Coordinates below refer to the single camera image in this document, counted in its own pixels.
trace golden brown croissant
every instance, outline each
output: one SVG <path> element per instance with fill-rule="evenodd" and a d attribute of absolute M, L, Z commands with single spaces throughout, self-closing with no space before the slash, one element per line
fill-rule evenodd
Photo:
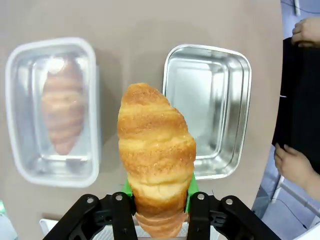
<path fill-rule="evenodd" d="M 140 226 L 153 238 L 175 237 L 186 219 L 196 159 L 184 117 L 155 88 L 132 84 L 121 100 L 117 131 Z"/>
<path fill-rule="evenodd" d="M 49 138 L 58 154 L 67 155 L 84 122 L 83 82 L 74 61 L 66 59 L 61 69 L 48 72 L 41 103 Z"/>

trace black pants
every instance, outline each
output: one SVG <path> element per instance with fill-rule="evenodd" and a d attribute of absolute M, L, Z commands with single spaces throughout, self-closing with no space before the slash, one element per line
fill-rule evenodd
<path fill-rule="evenodd" d="M 302 152 L 320 174 L 320 49 L 283 40 L 280 94 L 272 144 Z"/>

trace person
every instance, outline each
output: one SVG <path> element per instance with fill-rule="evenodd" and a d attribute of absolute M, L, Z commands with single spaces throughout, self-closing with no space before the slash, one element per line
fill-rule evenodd
<path fill-rule="evenodd" d="M 295 24 L 290 45 L 286 42 L 281 82 L 281 95 L 286 97 L 280 98 L 272 140 L 275 166 L 320 201 L 320 17 Z"/>

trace beige tabletop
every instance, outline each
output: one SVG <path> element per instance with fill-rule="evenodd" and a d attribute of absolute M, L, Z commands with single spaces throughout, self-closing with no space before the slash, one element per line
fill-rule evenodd
<path fill-rule="evenodd" d="M 17 172 L 9 142 L 4 69 L 18 45 L 58 37 L 86 39 L 100 66 L 103 153 L 97 181 L 85 189 L 28 183 Z M 274 133 L 282 71 L 279 0 L 0 0 L 0 199 L 22 240 L 41 240 L 39 220 L 59 219 L 83 194 L 102 198 L 121 189 L 125 172 L 116 135 L 122 94 L 146 82 L 162 89 L 164 63 L 180 44 L 244 54 L 252 88 L 244 148 L 229 177 L 200 181 L 218 198 L 235 195 L 251 207 Z"/>

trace black wire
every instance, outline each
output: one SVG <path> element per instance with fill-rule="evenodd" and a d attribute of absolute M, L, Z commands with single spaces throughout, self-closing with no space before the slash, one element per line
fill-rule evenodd
<path fill-rule="evenodd" d="M 294 214 L 294 212 L 290 209 L 290 207 L 288 207 L 288 205 L 287 205 L 284 201 L 282 201 L 282 200 L 279 199 L 279 198 L 273 198 L 272 200 L 276 200 L 276 201 L 282 202 L 282 203 L 289 209 L 289 211 L 292 213 L 292 215 L 299 221 L 299 223 L 301 223 L 302 226 L 303 226 L 305 229 L 308 230 L 308 228 L 306 227 L 306 225 L 304 225 L 304 224 L 302 223 L 302 221 L 299 220 L 299 218 Z"/>
<path fill-rule="evenodd" d="M 291 6 L 291 7 L 294 7 L 294 8 L 297 8 L 297 9 L 300 9 L 301 11 L 305 12 L 305 13 L 308 13 L 308 14 L 320 14 L 320 12 L 313 12 L 313 11 L 307 11 L 307 10 L 304 10 L 300 7 L 296 7 L 295 5 L 292 5 L 290 3 L 287 3 L 285 1 L 281 1 L 282 4 L 285 4 L 285 5 L 288 5 L 288 6 Z"/>

